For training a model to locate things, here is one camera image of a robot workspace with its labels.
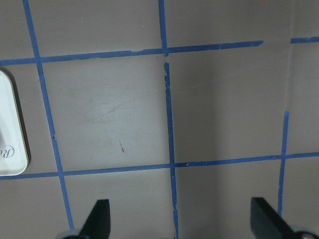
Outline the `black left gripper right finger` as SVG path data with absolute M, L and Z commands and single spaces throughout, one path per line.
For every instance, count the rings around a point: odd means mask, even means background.
M 256 239 L 295 239 L 291 227 L 262 197 L 250 202 L 250 228 Z

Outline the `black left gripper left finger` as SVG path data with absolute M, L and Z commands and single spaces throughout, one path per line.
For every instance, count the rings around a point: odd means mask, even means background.
M 80 239 L 108 239 L 111 232 L 110 203 L 98 200 L 82 227 Z

